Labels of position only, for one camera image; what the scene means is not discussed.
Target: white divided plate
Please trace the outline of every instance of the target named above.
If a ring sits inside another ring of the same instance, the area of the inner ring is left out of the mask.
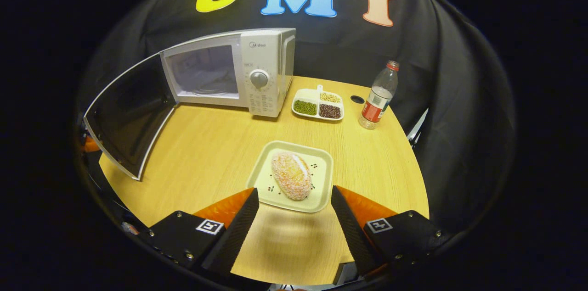
[[[310,195],[301,201],[294,201],[286,197],[271,171],[271,157],[274,153],[287,151],[297,154],[306,162],[311,170],[313,189]],[[329,152],[298,145],[294,143],[274,140],[267,143],[255,164],[245,188],[256,187],[259,201],[275,207],[281,207],[299,212],[315,213],[327,206],[333,187],[333,158]]]
[[[339,99],[340,103],[332,103],[331,101],[322,101],[321,100],[321,93],[322,92],[336,96]],[[315,115],[307,115],[304,113],[294,111],[294,103],[296,103],[296,101],[306,101],[308,103],[316,104],[317,105],[317,113]],[[337,119],[321,117],[321,115],[320,115],[321,104],[332,105],[332,106],[338,107],[341,110],[341,117],[339,117]],[[343,99],[341,98],[341,96],[335,94],[334,92],[324,91],[323,86],[321,86],[320,84],[317,86],[317,88],[315,90],[309,90],[309,89],[298,90],[296,92],[296,95],[294,95],[294,100],[292,100],[292,112],[296,113],[297,115],[301,115],[303,117],[317,118],[317,119],[331,120],[331,121],[341,120],[341,119],[343,119],[344,114],[345,114],[345,110],[343,108]]]

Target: wooden table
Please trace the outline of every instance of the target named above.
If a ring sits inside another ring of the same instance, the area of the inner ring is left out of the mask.
[[[290,109],[301,88],[340,94],[339,122],[298,117]],[[424,182],[413,151],[391,110],[375,130],[357,123],[369,88],[295,76],[277,119],[254,117],[246,109],[182,105],[164,126],[145,165],[132,180],[104,155],[100,166],[124,204],[152,226],[174,210],[195,212],[245,188],[267,142],[283,140],[329,152],[333,184],[355,191],[395,212],[416,210],[429,217]],[[233,274],[271,283],[332,283],[340,263],[351,262],[332,206],[308,214],[260,203]]]

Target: black backdrop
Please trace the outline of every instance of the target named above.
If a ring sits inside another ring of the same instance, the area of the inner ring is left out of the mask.
[[[12,56],[6,72],[13,93],[6,98],[6,115],[12,116],[7,126],[24,131],[18,137],[4,132],[3,139],[14,147],[8,165],[26,164],[6,178],[12,209],[5,211],[5,230],[15,241],[7,246],[6,272],[15,277],[15,289],[195,287],[118,232],[77,181],[65,145],[80,69],[140,1],[6,3]],[[440,258],[441,266],[407,276],[398,287],[534,289],[578,283],[579,262],[572,254],[580,243],[573,236],[579,236],[574,232],[582,216],[574,214],[572,195],[586,186],[575,185],[581,176],[569,173],[579,169],[562,162],[571,160],[582,140],[575,135],[581,123],[573,119],[582,110],[575,93],[586,83],[580,72],[585,53],[576,50],[579,0],[449,1],[476,23],[505,63],[517,98],[519,154],[504,195],[482,224]]]

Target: white microwave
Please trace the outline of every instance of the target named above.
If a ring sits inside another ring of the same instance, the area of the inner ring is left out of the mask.
[[[247,107],[277,117],[294,72],[295,28],[204,36],[160,52],[178,103]]]

